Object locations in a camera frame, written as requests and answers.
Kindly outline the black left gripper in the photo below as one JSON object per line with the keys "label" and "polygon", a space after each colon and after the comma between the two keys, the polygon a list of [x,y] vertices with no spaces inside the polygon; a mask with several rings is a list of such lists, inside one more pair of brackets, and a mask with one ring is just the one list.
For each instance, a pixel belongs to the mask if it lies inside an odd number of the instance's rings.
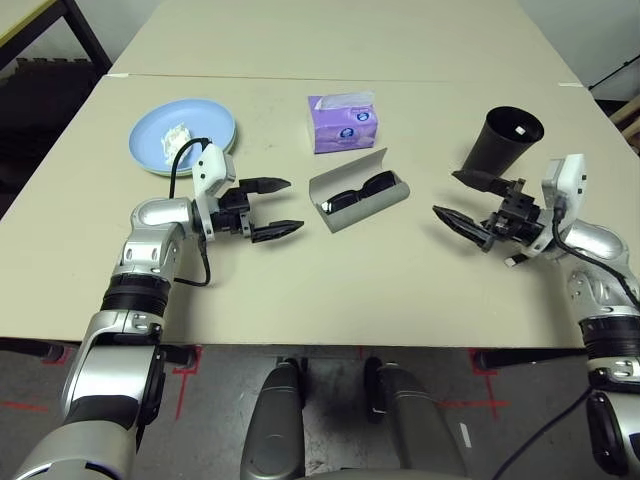
{"label": "black left gripper", "polygon": [[300,220],[281,220],[263,227],[254,227],[250,219],[248,194],[270,194],[288,188],[291,183],[276,177],[240,179],[238,187],[228,189],[218,198],[217,210],[212,214],[215,233],[228,232],[250,238],[252,243],[277,240],[300,229]]}

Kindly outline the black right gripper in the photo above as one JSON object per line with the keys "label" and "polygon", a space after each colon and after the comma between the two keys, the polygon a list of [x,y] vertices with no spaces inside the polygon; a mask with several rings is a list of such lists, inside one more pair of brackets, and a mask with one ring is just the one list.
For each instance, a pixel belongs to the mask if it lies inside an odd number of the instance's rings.
{"label": "black right gripper", "polygon": [[482,225],[468,216],[446,207],[433,206],[436,216],[452,231],[473,242],[481,250],[490,250],[493,235],[499,240],[514,240],[529,246],[540,235],[540,207],[522,192],[523,179],[509,181],[478,170],[457,170],[452,176],[477,191],[489,191],[503,198],[498,210]]}

